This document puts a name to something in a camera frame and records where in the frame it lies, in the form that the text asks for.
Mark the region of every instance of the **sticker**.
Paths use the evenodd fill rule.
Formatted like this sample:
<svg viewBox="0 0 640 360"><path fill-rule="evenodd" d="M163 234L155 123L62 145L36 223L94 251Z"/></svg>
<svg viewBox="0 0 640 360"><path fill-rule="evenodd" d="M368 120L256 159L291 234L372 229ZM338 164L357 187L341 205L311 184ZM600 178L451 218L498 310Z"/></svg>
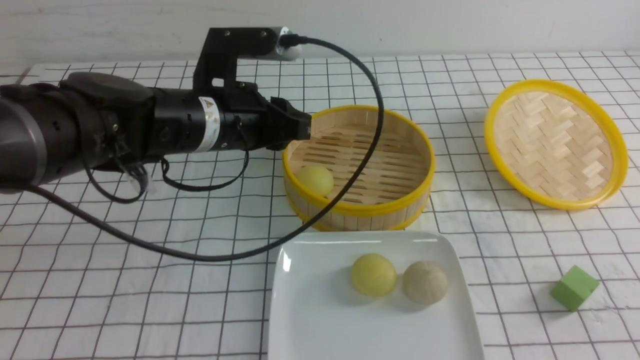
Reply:
<svg viewBox="0 0 640 360"><path fill-rule="evenodd" d="M216 145L220 135L220 110L216 101L210 97L198 97L205 115L205 129L200 146L194 152L209 151Z"/></svg>

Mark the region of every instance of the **green block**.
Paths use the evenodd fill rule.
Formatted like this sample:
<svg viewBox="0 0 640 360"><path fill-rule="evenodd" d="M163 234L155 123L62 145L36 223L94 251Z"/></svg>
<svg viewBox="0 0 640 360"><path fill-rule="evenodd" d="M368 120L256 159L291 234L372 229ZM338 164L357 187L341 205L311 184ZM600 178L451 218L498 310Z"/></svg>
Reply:
<svg viewBox="0 0 640 360"><path fill-rule="evenodd" d="M551 289L551 297L569 311L576 311L599 284L591 275L574 265Z"/></svg>

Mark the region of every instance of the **table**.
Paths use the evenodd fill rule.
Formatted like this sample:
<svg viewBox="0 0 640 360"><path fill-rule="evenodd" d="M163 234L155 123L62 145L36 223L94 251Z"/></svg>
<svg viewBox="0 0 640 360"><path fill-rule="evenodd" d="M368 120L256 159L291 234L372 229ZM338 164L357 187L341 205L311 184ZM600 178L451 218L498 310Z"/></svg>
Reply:
<svg viewBox="0 0 640 360"><path fill-rule="evenodd" d="M410 229L438 231L456 247L486 358L639 359L640 52L428 55L362 58L385 106L411 117L437 154L431 203ZM194 61L43 64L25 83L76 71L147 86L190 88ZM242 61L256 82L310 113L375 104L364 75L342 58ZM486 108L505 86L550 78L585 91L617 123L629 148L621 192L568 213L532 203L496 171L484 144ZM208 185L234 177L239 152L170 156L170 176ZM45 188L136 236L199 254L273 241L300 225L287 205L280 154L255 151L245 176L212 193L176 192L159 166L153 189L112 204L76 174ZM134 190L97 173L119 196ZM41 198L0 197L0 358L266 359L277 251L242 261L194 264L129 246ZM549 296L572 265L602 285L567 313Z"/></svg>

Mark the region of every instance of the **white plate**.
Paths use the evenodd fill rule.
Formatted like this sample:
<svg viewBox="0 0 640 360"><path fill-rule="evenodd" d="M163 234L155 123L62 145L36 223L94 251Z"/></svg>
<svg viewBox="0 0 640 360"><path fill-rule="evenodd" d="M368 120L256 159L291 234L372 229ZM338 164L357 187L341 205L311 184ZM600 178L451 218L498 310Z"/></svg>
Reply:
<svg viewBox="0 0 640 360"><path fill-rule="evenodd" d="M351 287L353 262L368 252L398 274L415 261L438 263L449 278L440 302L420 307L394 291L367 298ZM453 246L410 231L305 233L278 257L271 298L269 358L276 360L484 359L476 316Z"/></svg>

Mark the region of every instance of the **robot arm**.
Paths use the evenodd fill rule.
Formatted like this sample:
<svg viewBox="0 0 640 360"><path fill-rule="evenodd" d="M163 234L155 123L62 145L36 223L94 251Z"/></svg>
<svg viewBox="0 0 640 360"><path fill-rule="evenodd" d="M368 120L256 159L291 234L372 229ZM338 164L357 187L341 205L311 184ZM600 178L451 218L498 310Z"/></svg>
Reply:
<svg viewBox="0 0 640 360"><path fill-rule="evenodd" d="M146 184L142 164L167 154L282 150L309 139L311 116L256 84L236 81L239 58L294 60L287 28L212 28L193 89L147 88L113 75L76 72L60 86L0 86L0 178L40 185L90 168ZM222 79L223 86L213 86Z"/></svg>

